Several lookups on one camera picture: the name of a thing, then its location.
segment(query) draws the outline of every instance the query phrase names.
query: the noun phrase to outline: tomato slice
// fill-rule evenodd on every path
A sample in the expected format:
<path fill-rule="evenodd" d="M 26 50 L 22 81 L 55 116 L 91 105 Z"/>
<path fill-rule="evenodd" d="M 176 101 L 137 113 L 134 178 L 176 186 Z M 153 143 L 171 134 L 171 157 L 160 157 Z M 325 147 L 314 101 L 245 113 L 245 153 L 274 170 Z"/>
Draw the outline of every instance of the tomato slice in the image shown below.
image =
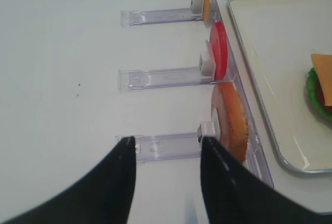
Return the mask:
<path fill-rule="evenodd" d="M 216 62 L 215 80 L 222 80 L 227 71 L 228 45 L 226 30 L 221 21 L 212 24 L 210 32 L 210 44 Z"/>

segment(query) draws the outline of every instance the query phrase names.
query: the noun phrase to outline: bread slice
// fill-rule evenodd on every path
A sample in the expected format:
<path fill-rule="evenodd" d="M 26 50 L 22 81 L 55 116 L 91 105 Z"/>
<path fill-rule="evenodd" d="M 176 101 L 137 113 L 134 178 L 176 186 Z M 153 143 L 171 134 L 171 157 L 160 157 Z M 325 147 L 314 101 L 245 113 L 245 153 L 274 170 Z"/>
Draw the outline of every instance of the bread slice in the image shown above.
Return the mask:
<path fill-rule="evenodd" d="M 248 146 L 248 121 L 242 99 L 232 82 L 215 85 L 212 93 L 212 111 L 217 109 L 221 130 L 221 144 L 240 162 L 245 161 Z"/>
<path fill-rule="evenodd" d="M 322 86 L 325 106 L 332 106 L 332 55 L 312 54 L 311 60 Z"/>

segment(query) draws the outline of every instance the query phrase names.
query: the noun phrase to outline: white table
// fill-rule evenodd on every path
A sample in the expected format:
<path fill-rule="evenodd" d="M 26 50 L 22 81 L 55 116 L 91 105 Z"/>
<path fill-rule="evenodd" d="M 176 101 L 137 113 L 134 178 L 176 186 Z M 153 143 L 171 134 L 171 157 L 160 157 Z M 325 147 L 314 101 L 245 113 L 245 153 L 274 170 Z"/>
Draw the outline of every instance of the white table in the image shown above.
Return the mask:
<path fill-rule="evenodd" d="M 211 86 L 117 90 L 119 69 L 196 65 L 209 37 L 199 22 L 122 28 L 120 11 L 189 2 L 0 0 L 0 222 L 79 180 L 116 135 L 191 132 L 210 118 Z M 330 177 L 295 177 L 276 163 L 226 0 L 218 2 L 276 189 L 332 211 Z M 208 223 L 199 159 L 138 166 L 129 223 L 156 222 Z"/>

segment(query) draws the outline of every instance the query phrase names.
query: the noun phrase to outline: orange cheese slice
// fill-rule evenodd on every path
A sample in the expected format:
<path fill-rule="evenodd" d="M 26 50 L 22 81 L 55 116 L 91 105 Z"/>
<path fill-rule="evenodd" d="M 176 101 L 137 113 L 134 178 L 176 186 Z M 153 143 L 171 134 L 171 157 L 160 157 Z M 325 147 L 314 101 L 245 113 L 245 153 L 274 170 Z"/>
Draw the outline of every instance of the orange cheese slice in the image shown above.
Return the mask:
<path fill-rule="evenodd" d="M 332 106 L 332 55 L 312 54 L 311 60 L 322 86 L 325 106 Z"/>

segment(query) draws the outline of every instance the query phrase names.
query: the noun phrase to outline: green lettuce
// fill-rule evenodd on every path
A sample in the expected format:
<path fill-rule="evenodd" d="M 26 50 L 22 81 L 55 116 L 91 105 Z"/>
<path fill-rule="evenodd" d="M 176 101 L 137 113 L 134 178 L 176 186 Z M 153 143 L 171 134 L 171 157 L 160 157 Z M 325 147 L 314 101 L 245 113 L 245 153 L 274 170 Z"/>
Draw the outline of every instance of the green lettuce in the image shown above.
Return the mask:
<path fill-rule="evenodd" d="M 329 113 L 327 110 L 325 110 L 324 106 L 322 106 L 317 99 L 317 95 L 316 95 L 317 82 L 318 82 L 318 75 L 315 71 L 315 68 L 312 68 L 309 71 L 309 77 L 307 80 L 307 92 L 308 92 L 309 99 L 312 102 L 313 106 L 316 108 L 316 110 L 321 115 L 332 120 L 332 114 Z"/>

